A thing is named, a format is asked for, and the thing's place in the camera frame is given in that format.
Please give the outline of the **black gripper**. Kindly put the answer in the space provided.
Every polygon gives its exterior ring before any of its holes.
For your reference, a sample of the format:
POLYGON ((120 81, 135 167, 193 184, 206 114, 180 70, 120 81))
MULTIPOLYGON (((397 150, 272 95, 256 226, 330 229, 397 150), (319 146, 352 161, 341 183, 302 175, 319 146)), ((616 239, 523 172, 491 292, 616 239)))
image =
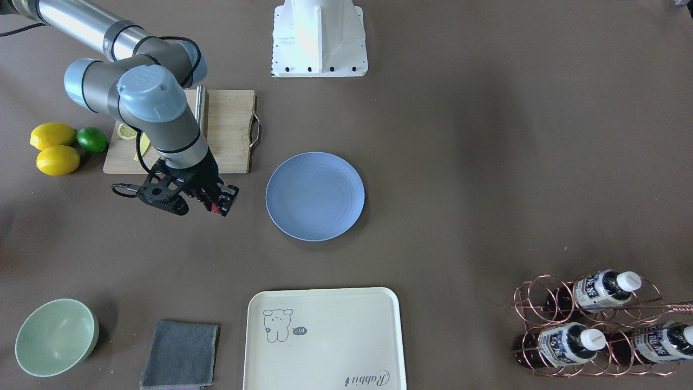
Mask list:
POLYGON ((112 192, 120 197, 137 198, 149 206, 183 216, 189 211, 186 198, 196 198, 211 212, 215 203, 226 217, 238 196, 240 188, 225 185, 219 178, 218 165, 210 150, 196 165, 171 168, 159 159, 149 170, 142 185, 116 183, 112 192))

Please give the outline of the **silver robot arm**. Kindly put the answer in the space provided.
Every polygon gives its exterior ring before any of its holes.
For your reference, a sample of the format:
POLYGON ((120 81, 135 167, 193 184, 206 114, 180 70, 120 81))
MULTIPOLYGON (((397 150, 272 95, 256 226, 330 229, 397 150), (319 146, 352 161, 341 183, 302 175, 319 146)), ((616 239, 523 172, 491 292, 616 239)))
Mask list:
POLYGON ((114 184, 114 193, 179 216, 189 210, 188 197, 228 214, 239 190, 219 178, 184 92, 206 75, 195 42, 157 37, 90 1, 3 1, 2 14, 54 27, 106 57, 72 63, 64 75, 67 95, 144 133, 159 155, 141 185, 114 184))

